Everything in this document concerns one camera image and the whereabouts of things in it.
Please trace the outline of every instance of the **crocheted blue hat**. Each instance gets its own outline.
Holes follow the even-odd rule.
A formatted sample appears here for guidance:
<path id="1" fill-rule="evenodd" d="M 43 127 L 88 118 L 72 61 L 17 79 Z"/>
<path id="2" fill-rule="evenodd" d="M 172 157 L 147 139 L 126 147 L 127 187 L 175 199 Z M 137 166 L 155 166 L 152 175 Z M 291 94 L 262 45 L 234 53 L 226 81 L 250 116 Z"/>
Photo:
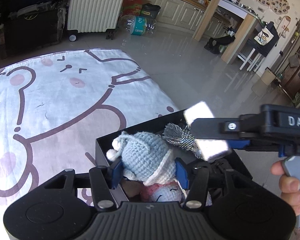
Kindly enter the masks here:
<path id="1" fill-rule="evenodd" d="M 114 161 L 121 156 L 123 175 L 128 179 L 142 181 L 146 186 L 167 184 L 175 179 L 176 164 L 172 150 L 159 135 L 122 132 L 113 141 L 113 146 L 117 152 L 108 151 L 107 158 Z"/>

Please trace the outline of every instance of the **white bedding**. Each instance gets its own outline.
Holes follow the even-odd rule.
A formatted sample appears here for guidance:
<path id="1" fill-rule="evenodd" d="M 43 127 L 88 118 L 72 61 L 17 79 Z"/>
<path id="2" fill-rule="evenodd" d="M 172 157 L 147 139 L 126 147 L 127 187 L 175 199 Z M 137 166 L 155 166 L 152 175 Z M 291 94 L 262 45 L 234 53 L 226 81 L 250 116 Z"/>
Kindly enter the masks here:
<path id="1" fill-rule="evenodd" d="M 96 138 L 176 110 L 121 50 L 60 52 L 0 69 L 0 240 L 12 202 L 66 168 L 94 166 Z"/>

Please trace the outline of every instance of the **large water bottle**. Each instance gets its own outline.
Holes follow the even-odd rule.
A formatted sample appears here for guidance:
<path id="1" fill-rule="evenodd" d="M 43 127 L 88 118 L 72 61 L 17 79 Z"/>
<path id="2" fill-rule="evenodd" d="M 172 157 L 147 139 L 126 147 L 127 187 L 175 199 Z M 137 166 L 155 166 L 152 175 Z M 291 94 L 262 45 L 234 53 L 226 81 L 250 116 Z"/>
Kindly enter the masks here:
<path id="1" fill-rule="evenodd" d="M 157 21 L 141 16 L 125 15 L 120 18 L 119 27 L 133 35 L 154 34 L 157 30 Z"/>

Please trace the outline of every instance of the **white ribbed suitcase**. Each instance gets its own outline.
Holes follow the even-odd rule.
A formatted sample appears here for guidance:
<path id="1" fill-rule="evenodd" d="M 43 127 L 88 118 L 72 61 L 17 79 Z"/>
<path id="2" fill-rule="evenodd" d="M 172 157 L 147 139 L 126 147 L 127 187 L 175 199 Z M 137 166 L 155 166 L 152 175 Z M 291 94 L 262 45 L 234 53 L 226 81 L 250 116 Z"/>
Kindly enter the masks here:
<path id="1" fill-rule="evenodd" d="M 123 0 L 70 0 L 68 30 L 79 33 L 115 29 Z"/>

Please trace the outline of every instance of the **teal bottle label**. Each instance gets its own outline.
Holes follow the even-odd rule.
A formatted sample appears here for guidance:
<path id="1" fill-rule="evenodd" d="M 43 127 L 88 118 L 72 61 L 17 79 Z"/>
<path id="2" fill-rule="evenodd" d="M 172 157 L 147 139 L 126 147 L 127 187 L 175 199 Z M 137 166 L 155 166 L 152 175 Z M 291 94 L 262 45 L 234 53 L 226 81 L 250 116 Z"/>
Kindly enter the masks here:
<path id="1" fill-rule="evenodd" d="M 147 19 L 144 17 L 136 16 L 136 22 L 134 25 L 133 32 L 131 34 L 141 36 L 145 33 L 146 27 L 147 27 Z"/>

